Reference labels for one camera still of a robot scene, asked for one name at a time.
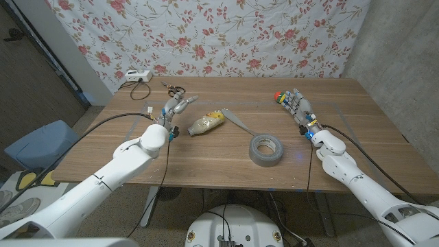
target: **floral fabric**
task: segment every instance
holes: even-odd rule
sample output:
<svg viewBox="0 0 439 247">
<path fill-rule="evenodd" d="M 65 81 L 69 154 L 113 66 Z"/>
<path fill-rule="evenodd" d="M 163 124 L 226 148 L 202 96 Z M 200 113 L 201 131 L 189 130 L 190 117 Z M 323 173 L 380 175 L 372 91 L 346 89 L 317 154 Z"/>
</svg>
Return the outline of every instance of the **floral fabric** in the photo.
<svg viewBox="0 0 439 247">
<path fill-rule="evenodd" d="M 338 78 L 370 0 L 46 0 L 113 93 L 167 76 Z"/>
</svg>

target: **bottle cap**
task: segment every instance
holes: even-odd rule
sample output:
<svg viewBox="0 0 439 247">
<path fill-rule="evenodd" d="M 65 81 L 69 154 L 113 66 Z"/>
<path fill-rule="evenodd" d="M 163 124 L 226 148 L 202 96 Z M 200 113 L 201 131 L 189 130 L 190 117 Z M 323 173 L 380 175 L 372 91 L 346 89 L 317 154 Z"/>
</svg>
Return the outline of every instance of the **bottle cap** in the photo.
<svg viewBox="0 0 439 247">
<path fill-rule="evenodd" d="M 187 132 L 191 135 L 191 137 L 193 137 L 195 135 L 195 133 L 193 133 L 193 128 L 192 127 L 188 128 Z"/>
</svg>

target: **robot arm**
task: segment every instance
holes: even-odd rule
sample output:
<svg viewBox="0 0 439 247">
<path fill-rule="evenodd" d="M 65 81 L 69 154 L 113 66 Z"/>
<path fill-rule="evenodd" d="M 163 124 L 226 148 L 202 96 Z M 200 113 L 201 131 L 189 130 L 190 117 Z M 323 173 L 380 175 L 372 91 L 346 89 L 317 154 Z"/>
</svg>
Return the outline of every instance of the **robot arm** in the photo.
<svg viewBox="0 0 439 247">
<path fill-rule="evenodd" d="M 33 237 L 74 237 L 85 217 L 91 214 L 115 189 L 145 171 L 158 157 L 160 149 L 174 137 L 177 127 L 171 125 L 174 113 L 182 113 L 198 96 L 182 100 L 177 93 L 165 105 L 165 112 L 134 140 L 122 143 L 113 160 L 82 181 L 63 197 L 43 210 L 0 229 L 0 239 L 17 229 L 32 225 L 39 231 Z"/>
<path fill-rule="evenodd" d="M 277 93 L 275 98 L 294 116 L 305 137 L 319 148 L 316 154 L 323 170 L 346 185 L 373 217 L 409 239 L 380 224 L 393 246 L 413 246 L 439 235 L 439 209 L 399 200 L 365 175 L 346 152 L 344 142 L 318 123 L 311 104 L 297 89 Z"/>
</svg>

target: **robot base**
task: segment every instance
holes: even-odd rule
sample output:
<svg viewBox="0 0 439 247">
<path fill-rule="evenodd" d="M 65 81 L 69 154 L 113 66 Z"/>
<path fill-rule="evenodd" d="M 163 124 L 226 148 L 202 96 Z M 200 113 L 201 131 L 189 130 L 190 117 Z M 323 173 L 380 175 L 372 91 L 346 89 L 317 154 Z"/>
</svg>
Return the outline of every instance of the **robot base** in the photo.
<svg viewBox="0 0 439 247">
<path fill-rule="evenodd" d="M 224 205 L 211 209 L 210 212 L 223 215 Z M 224 218 L 230 226 L 231 241 L 228 242 L 228 227 L 223 219 L 213 213 L 203 213 L 187 231 L 186 247 L 207 246 L 254 246 L 283 247 L 283 240 L 277 225 L 260 211 L 238 204 L 226 205 Z"/>
</svg>

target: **white cable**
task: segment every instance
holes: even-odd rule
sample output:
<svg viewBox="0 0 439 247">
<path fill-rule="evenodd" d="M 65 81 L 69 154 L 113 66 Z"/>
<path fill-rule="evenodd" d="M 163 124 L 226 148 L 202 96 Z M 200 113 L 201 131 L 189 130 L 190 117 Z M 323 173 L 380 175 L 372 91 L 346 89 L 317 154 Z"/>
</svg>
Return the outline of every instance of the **white cable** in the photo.
<svg viewBox="0 0 439 247">
<path fill-rule="evenodd" d="M 291 233 L 291 235 L 296 236 L 298 239 L 302 240 L 302 245 L 303 245 L 303 246 L 306 246 L 308 243 L 307 243 L 307 241 L 306 241 L 305 239 L 303 239 L 303 238 L 301 238 L 299 235 L 293 233 L 291 230 L 289 230 L 289 229 L 286 227 L 286 225 L 283 224 L 283 222 L 282 222 L 282 220 L 281 220 L 281 215 L 279 214 L 279 210 L 278 210 L 278 208 L 277 208 L 276 200 L 274 199 L 274 197 L 273 197 L 271 191 L 269 191 L 268 193 L 270 194 L 270 196 L 271 196 L 271 198 L 272 198 L 272 200 L 273 200 L 274 207 L 276 208 L 277 217 L 279 218 L 279 222 L 281 223 L 281 225 L 283 226 L 283 228 L 284 228 L 285 230 L 287 230 L 288 233 Z"/>
</svg>

